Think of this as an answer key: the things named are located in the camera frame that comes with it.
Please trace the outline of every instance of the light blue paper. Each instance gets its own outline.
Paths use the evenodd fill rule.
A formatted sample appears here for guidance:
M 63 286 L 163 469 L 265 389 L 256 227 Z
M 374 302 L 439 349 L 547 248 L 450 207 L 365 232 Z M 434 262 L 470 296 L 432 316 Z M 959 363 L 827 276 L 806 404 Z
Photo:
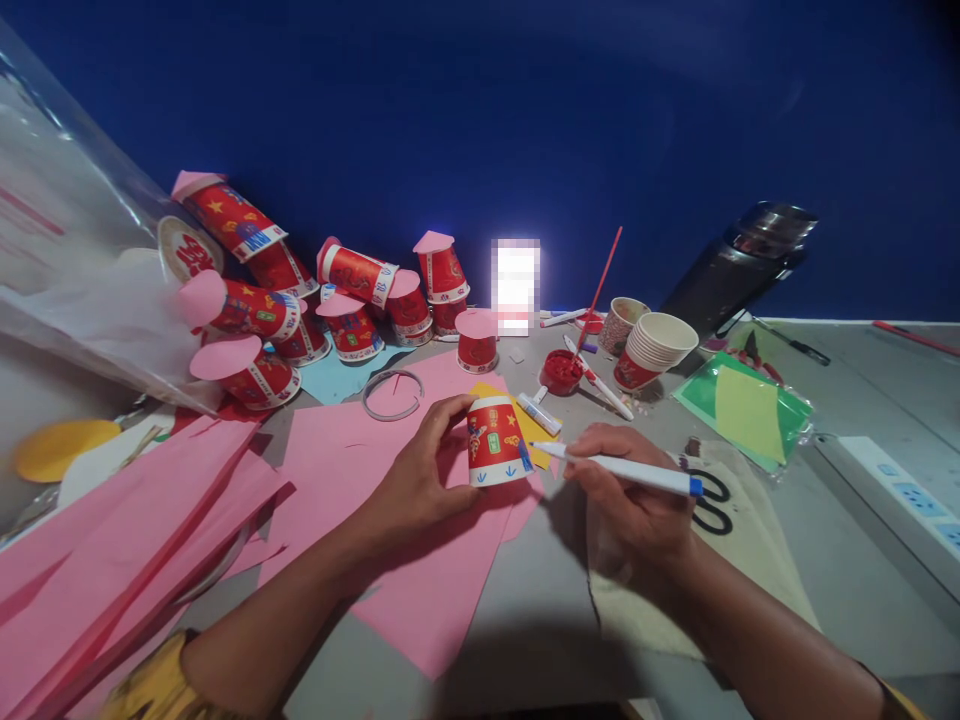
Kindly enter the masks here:
M 354 393 L 360 392 L 370 376 L 382 370 L 392 358 L 416 349 L 388 344 L 372 360 L 350 365 L 341 362 L 337 357 L 337 349 L 333 347 L 333 338 L 330 337 L 329 332 L 327 342 L 331 344 L 329 355 L 313 365 L 300 368 L 303 389 L 324 405 L 337 405 Z

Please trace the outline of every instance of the beige cloth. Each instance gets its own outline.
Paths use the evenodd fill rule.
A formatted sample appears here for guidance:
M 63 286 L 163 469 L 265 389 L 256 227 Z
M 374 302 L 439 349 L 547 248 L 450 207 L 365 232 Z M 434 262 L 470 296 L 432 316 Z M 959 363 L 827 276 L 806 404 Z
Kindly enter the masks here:
M 733 521 L 733 531 L 717 536 L 694 524 L 694 531 L 745 575 L 820 629 L 787 541 L 761 481 L 740 452 L 724 442 L 701 444 L 700 458 L 688 458 L 691 469 L 715 475 L 730 490 L 730 500 L 717 505 Z M 706 487 L 712 483 L 705 481 Z M 704 522 L 717 526 L 713 515 L 698 510 Z M 605 637 L 685 657 L 703 654 L 669 618 L 631 589 L 633 568 L 603 518 L 587 505 L 587 554 L 590 592 Z

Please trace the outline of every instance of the glue stick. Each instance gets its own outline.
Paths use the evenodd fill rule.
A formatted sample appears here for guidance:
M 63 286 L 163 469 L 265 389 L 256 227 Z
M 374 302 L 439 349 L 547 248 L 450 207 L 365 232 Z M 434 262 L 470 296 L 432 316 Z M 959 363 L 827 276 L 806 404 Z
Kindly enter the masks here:
M 563 423 L 557 420 L 542 407 L 536 405 L 526 393 L 517 395 L 517 403 L 523 408 L 523 411 L 534 419 L 540 427 L 546 430 L 550 437 L 556 437 L 560 432 Z

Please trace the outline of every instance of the power strip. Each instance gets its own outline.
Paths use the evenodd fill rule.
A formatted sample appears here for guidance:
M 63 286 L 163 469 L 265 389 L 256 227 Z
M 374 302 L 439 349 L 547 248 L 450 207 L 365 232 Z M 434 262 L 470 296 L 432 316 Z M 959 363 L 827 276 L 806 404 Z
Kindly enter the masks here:
M 821 437 L 817 449 L 960 603 L 960 519 L 868 437 Z

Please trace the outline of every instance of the thermos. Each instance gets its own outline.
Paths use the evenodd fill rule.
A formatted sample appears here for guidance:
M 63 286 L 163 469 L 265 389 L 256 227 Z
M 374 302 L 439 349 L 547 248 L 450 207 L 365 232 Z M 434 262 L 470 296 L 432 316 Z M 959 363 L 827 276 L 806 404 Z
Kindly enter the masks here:
M 706 341 L 793 272 L 817 220 L 793 205 L 757 203 L 700 253 L 660 311 L 685 320 Z

